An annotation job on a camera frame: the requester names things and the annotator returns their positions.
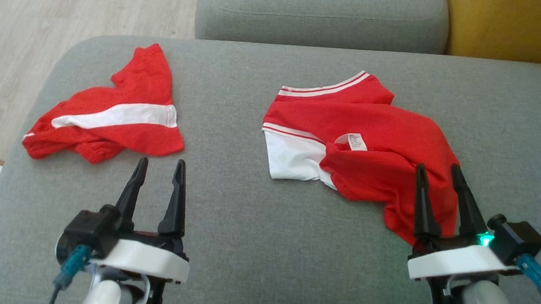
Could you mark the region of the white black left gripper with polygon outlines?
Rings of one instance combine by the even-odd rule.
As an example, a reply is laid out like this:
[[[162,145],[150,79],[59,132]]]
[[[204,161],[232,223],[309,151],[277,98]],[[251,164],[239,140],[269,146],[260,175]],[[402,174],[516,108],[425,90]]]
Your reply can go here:
[[[146,179],[148,158],[141,158],[115,205],[120,212],[119,232],[132,233],[133,214],[139,191]],[[189,259],[183,247],[186,222],[186,162],[178,160],[173,174],[173,190],[158,233],[134,232],[117,239],[105,254],[90,259],[94,279],[129,280],[145,277],[149,281],[186,283]]]

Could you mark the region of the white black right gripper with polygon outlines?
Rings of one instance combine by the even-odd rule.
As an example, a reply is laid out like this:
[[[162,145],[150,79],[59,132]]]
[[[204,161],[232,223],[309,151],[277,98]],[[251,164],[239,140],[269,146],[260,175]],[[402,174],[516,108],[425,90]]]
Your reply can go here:
[[[458,237],[440,238],[441,228],[434,217],[428,193],[426,166],[418,164],[415,174],[413,234],[418,240],[407,261],[410,279],[512,270],[511,265],[505,265],[490,249],[490,241],[494,236],[481,235],[487,233],[488,228],[461,166],[451,166],[453,188],[458,197]]]

